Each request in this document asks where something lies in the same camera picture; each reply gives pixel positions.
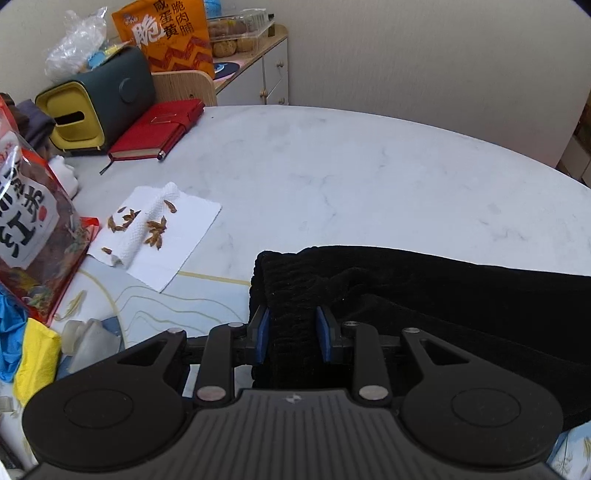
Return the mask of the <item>black garment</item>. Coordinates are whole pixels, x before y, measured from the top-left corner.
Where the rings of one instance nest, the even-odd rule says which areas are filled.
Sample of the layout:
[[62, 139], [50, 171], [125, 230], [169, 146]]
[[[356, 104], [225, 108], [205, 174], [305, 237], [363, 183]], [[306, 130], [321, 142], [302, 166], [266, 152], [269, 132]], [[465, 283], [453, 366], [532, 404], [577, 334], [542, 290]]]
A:
[[416, 327], [528, 378], [559, 401], [566, 428], [590, 418], [590, 280], [404, 250], [311, 247], [256, 257], [249, 306], [270, 310], [259, 387], [338, 384], [322, 361], [318, 308], [383, 335]]

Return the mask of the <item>light blue patterned mat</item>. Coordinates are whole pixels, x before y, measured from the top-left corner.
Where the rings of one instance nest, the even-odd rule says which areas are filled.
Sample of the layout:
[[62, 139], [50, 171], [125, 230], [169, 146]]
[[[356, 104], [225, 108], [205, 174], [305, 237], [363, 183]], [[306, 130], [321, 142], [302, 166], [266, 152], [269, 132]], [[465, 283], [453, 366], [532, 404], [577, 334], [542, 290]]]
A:
[[126, 272], [87, 258], [59, 303], [50, 328], [61, 332], [73, 320], [117, 317], [126, 347], [169, 328], [189, 337], [249, 318], [249, 282], [180, 271], [162, 292]]

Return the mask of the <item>white paper towel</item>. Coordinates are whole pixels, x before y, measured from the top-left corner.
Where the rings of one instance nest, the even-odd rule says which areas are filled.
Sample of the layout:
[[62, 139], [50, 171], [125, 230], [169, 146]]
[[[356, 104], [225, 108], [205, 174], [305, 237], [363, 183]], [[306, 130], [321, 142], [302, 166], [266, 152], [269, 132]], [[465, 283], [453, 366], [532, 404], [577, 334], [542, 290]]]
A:
[[169, 182], [139, 186], [106, 220], [88, 254], [160, 292], [204, 238], [221, 204]]

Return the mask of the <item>yellow cloth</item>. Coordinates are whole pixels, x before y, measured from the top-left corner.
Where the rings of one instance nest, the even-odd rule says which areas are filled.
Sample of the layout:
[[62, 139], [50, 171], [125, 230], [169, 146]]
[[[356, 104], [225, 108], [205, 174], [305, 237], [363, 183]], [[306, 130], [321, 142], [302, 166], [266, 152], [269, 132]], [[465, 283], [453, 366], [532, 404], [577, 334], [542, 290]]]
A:
[[29, 318], [24, 331], [22, 358], [13, 382], [13, 394], [24, 407], [42, 388], [54, 381], [61, 350], [60, 335]]

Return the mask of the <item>blue plastic bag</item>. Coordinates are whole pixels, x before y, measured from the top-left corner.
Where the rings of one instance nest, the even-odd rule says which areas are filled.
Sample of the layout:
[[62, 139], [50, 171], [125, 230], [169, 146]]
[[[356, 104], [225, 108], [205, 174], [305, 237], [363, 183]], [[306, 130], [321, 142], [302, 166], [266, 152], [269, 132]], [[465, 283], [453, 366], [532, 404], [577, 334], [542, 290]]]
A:
[[22, 358], [22, 345], [27, 310], [1, 287], [0, 294], [0, 378], [2, 382], [12, 383]]

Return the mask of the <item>red dates bag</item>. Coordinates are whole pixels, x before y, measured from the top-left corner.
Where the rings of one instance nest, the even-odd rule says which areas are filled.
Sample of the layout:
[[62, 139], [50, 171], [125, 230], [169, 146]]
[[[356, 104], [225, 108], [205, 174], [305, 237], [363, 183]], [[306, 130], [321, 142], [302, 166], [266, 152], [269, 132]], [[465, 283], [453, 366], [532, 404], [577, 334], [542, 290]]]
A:
[[83, 217], [1, 104], [1, 285], [48, 324], [100, 223]]

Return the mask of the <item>red notebook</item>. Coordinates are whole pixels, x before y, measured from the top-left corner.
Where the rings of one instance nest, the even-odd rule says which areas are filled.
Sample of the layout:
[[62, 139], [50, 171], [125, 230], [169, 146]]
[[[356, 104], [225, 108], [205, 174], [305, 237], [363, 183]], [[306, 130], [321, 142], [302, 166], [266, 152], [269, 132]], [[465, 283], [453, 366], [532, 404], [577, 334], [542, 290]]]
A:
[[109, 163], [156, 159], [163, 161], [181, 138], [195, 125], [205, 104], [200, 99], [176, 100], [152, 105], [108, 151]]

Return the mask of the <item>wooden chair back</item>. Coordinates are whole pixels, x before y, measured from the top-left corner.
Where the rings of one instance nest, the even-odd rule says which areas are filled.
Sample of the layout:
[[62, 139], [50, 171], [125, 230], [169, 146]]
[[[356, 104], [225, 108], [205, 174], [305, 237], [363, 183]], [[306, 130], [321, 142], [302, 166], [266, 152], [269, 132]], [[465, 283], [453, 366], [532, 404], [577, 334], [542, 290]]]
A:
[[217, 105], [214, 83], [202, 71], [155, 72], [152, 81], [157, 103], [198, 99], [207, 107]]

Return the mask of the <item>white wooden cabinet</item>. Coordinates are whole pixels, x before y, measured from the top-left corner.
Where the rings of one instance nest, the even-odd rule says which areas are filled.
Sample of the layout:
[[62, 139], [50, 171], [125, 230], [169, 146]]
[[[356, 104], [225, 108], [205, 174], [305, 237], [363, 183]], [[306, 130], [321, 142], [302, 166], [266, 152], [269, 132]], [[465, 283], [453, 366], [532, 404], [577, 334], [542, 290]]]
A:
[[256, 50], [217, 59], [214, 88], [218, 106], [290, 104], [287, 28], [276, 24]]

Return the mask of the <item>clear pastry box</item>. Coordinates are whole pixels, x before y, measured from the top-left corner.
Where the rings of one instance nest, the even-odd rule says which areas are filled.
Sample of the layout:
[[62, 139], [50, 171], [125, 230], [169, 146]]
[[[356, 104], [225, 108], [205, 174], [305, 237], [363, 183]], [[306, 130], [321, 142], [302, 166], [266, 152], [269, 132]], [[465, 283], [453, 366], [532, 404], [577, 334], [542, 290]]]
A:
[[274, 26], [274, 15], [266, 9], [245, 9], [207, 21], [214, 58], [255, 54]]

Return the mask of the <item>orange snack bag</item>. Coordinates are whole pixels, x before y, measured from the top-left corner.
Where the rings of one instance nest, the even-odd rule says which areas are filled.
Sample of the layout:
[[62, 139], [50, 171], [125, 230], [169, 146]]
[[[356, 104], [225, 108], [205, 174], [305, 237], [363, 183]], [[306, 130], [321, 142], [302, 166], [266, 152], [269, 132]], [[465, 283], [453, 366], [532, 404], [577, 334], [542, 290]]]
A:
[[111, 14], [119, 38], [141, 50], [150, 71], [194, 70], [214, 77], [204, 3], [134, 1]]

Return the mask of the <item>clear plastic bag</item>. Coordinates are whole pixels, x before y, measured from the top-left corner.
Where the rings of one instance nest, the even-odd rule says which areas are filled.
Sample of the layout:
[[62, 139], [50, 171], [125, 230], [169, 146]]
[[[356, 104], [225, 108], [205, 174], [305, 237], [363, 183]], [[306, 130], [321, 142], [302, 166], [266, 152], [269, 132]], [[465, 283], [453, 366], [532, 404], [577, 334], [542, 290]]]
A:
[[64, 14], [64, 37], [46, 53], [45, 76], [53, 84], [79, 73], [94, 70], [125, 45], [108, 35], [106, 6], [79, 16], [73, 10]]

